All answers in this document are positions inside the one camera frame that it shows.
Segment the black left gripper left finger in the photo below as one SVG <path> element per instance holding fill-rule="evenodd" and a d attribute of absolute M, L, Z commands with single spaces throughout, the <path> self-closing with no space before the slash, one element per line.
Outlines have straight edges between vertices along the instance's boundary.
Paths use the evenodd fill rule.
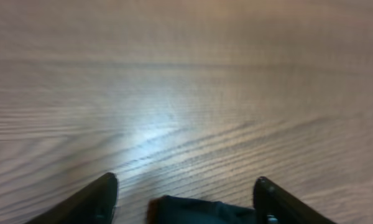
<path fill-rule="evenodd" d="M 117 191 L 116 175 L 107 172 L 25 224 L 112 224 Z"/>

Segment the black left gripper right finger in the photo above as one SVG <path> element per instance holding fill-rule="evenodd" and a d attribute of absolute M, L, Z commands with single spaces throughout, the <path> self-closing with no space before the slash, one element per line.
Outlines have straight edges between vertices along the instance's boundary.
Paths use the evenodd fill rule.
<path fill-rule="evenodd" d="M 254 184 L 253 207 L 259 224 L 336 224 L 264 176 Z"/>

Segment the black t-shirt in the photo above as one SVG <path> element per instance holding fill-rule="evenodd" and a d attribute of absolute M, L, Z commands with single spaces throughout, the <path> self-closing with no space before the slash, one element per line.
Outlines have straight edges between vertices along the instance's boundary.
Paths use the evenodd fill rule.
<path fill-rule="evenodd" d="M 148 224 L 256 224 L 251 208 L 169 195 L 151 200 L 147 209 Z"/>

